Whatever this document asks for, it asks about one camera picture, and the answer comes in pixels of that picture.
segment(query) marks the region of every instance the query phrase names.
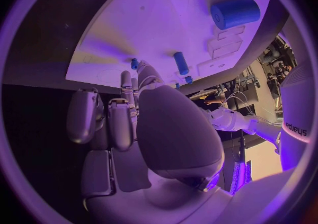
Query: blue cylinder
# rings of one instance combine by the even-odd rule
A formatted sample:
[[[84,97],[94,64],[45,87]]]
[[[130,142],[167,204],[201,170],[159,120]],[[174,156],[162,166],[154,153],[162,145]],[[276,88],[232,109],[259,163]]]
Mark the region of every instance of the blue cylinder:
[[[184,79],[185,79],[185,81],[186,81],[189,85],[191,85],[191,84],[193,83],[193,79],[192,79],[191,76],[187,76],[187,77],[185,77]]]
[[[254,0],[229,0],[211,6],[214,23],[221,30],[260,19],[261,12]]]
[[[131,60],[131,68],[132,69],[137,69],[138,68],[138,60],[136,58],[134,58],[133,60]]]
[[[189,73],[189,68],[188,68],[187,62],[183,56],[183,53],[177,52],[173,55],[173,57],[174,57],[174,60],[176,62],[176,65],[178,67],[179,73],[181,75],[185,75],[185,74]]]

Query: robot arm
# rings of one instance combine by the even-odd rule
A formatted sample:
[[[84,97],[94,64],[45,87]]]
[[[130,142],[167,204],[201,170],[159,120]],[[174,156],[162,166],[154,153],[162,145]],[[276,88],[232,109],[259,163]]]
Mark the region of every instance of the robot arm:
[[[281,127],[266,123],[255,115],[243,116],[240,112],[227,109],[223,106],[214,111],[203,109],[202,111],[216,130],[243,130],[250,135],[258,135],[279,149],[277,139],[280,136]]]

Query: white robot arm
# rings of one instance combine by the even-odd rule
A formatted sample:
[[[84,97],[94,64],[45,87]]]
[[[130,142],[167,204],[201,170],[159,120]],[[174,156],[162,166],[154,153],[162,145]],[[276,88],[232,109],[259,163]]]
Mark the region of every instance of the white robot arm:
[[[274,144],[278,153],[279,146],[277,141],[280,137],[281,127],[269,124],[255,115],[243,116],[240,112],[227,109],[223,106],[214,111],[201,110],[216,130],[243,130],[250,135],[256,134]]]

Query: blue object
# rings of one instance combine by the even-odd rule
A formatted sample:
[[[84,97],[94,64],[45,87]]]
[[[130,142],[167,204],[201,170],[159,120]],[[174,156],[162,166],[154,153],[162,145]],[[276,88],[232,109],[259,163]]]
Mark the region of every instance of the blue object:
[[[189,73],[189,68],[187,65],[187,62],[183,56],[182,52],[177,52],[173,55],[174,60],[176,62],[176,65],[178,67],[179,73],[181,75],[186,75],[187,73]]]
[[[185,81],[186,81],[189,85],[191,85],[191,84],[193,83],[193,79],[192,79],[191,76],[185,77]]]
[[[138,60],[136,58],[134,58],[133,60],[131,60],[131,68],[132,69],[137,69],[138,68]]]
[[[254,0],[229,0],[211,6],[214,23],[221,30],[260,19],[261,12]]]

